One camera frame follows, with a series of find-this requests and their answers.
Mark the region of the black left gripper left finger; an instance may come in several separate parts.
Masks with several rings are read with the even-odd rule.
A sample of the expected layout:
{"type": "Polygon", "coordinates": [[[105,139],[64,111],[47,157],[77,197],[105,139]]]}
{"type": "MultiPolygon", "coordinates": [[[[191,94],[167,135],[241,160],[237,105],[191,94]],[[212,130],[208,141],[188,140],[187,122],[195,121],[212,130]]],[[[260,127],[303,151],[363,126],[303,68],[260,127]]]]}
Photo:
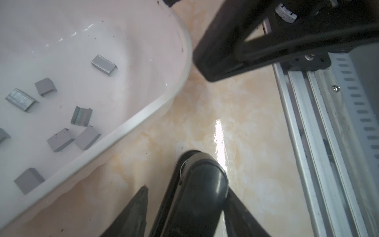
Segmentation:
{"type": "Polygon", "coordinates": [[[143,237],[146,229],[148,191],[140,188],[101,237],[143,237]]]}

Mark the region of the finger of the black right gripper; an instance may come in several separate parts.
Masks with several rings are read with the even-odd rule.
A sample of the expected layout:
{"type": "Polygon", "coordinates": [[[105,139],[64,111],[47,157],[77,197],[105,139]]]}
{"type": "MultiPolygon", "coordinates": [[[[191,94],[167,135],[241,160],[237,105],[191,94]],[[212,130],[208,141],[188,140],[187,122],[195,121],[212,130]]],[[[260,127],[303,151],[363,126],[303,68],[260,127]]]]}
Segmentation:
{"type": "Polygon", "coordinates": [[[225,1],[193,53],[193,62],[216,82],[306,55],[353,49],[379,40],[378,1],[225,1]],[[251,33],[279,6],[296,15],[261,37],[251,33]]]}

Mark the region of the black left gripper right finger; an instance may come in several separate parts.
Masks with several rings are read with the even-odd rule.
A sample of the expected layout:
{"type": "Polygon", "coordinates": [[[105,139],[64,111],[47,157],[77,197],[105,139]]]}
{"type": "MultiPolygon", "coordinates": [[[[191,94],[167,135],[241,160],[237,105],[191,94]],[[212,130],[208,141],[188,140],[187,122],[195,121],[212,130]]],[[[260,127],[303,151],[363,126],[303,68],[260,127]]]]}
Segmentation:
{"type": "Polygon", "coordinates": [[[270,237],[231,188],[223,211],[228,237],[270,237]]]}

